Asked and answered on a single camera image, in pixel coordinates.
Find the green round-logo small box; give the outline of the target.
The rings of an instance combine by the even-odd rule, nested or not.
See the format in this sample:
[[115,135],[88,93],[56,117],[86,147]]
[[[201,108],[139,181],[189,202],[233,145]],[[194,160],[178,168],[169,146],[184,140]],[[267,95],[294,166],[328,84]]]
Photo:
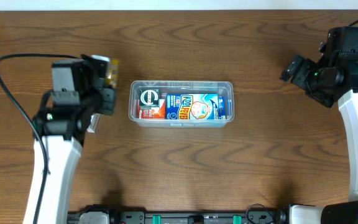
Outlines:
[[156,106],[159,103],[160,93],[159,89],[144,89],[140,91],[139,105]]

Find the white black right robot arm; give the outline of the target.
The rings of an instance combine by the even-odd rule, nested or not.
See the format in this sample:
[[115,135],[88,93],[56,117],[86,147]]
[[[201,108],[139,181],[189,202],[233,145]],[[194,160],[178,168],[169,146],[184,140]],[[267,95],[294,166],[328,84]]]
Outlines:
[[319,51],[317,62],[294,56],[280,79],[327,108],[338,105],[349,155],[349,200],[324,207],[290,205],[277,212],[275,223],[358,223],[358,27],[330,29]]

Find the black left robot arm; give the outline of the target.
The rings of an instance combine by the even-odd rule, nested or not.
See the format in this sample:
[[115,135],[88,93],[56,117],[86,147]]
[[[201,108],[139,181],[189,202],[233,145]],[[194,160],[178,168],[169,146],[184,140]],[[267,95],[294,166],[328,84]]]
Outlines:
[[96,130],[102,114],[113,114],[118,68],[118,59],[100,55],[52,64],[53,88],[32,120],[34,172],[24,223],[67,222],[85,134]]

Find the white blue toothpaste box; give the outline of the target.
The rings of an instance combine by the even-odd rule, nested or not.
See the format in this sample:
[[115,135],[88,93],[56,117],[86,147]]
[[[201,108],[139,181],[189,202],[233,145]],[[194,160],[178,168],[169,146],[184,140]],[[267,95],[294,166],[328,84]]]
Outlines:
[[98,113],[95,113],[91,116],[90,124],[87,128],[87,132],[89,133],[95,133],[98,128],[99,121],[101,119],[101,115]]

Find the blue Kool Fever box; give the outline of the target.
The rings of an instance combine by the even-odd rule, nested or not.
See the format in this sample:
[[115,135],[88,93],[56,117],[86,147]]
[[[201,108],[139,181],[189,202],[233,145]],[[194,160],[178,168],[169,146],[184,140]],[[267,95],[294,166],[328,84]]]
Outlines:
[[166,118],[184,120],[226,119],[224,98],[214,93],[167,95]]

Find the clear plastic container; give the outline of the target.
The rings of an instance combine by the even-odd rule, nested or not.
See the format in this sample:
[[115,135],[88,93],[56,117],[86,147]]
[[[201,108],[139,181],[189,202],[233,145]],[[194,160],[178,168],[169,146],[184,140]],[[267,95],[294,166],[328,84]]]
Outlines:
[[130,90],[129,118],[148,128],[221,128],[234,119],[233,85],[136,80]]

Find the yellow Woods box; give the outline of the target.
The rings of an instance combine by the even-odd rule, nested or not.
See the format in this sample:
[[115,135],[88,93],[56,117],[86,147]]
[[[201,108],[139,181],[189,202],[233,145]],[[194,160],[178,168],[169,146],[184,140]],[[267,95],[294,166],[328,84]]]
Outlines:
[[112,59],[109,65],[108,73],[104,79],[104,82],[107,86],[112,88],[117,87],[117,80],[119,75],[119,59]]

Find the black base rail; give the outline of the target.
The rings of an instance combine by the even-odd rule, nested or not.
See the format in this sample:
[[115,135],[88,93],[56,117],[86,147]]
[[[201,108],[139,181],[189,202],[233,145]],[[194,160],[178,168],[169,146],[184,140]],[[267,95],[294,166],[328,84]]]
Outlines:
[[251,205],[239,211],[147,211],[140,207],[113,207],[111,205],[88,205],[78,212],[69,212],[67,223],[106,224],[284,224],[289,223],[287,209],[266,208]]

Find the red white medicine box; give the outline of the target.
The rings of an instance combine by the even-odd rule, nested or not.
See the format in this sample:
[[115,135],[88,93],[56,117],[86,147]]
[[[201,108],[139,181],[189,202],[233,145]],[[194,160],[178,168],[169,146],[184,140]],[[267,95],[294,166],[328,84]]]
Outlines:
[[150,108],[141,108],[138,106],[139,119],[165,119],[166,118],[166,100],[160,99],[158,106]]

